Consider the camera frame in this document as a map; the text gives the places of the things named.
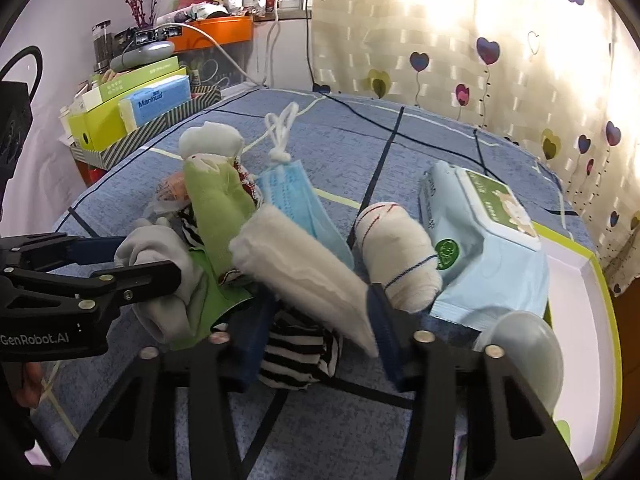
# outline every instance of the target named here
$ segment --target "wet wipes package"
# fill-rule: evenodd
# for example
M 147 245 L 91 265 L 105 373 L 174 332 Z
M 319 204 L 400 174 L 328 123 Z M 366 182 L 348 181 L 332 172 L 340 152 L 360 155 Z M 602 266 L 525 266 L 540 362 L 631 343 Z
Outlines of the wet wipes package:
M 544 314 L 546 254 L 507 185 L 439 161 L 420 181 L 420 212 L 443 281 L 432 316 L 485 330 L 512 310 Z

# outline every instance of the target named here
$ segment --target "gray device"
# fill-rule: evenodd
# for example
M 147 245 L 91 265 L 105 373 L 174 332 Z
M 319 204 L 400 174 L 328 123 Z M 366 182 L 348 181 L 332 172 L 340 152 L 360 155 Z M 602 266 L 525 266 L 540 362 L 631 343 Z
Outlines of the gray device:
M 175 45 L 171 41 L 147 43 L 134 50 L 126 50 L 111 60 L 111 70 L 124 72 L 137 66 L 148 65 L 171 57 Z

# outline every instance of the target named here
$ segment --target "beige curtain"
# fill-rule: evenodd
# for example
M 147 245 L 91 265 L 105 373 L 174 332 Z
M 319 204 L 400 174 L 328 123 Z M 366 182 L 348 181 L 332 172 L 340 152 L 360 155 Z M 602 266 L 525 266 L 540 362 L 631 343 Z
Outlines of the beige curtain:
M 607 0 L 314 0 L 312 23 L 318 84 L 516 140 L 562 180 L 610 288 L 640 275 L 640 53 Z

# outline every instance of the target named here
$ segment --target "window sill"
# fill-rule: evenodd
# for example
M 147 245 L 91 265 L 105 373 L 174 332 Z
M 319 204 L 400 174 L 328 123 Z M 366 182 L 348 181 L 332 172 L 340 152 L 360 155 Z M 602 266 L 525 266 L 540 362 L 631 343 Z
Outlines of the window sill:
M 279 9 L 278 21 L 283 22 L 285 20 L 306 20 L 311 19 L 311 9 Z M 276 19 L 273 12 L 267 12 L 264 16 L 255 16 L 254 22 L 273 22 Z

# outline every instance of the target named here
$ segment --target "orange drawer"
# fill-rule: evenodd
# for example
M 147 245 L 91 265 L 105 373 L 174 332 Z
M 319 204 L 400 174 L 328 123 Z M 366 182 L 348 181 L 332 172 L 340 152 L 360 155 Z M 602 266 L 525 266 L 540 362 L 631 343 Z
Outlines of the orange drawer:
M 228 18 L 211 18 L 188 23 L 209 34 L 220 45 L 249 41 L 254 36 L 254 20 L 251 16 L 229 16 Z M 183 27 L 181 36 L 168 38 L 175 45 L 175 52 L 209 48 L 212 43 L 195 30 Z

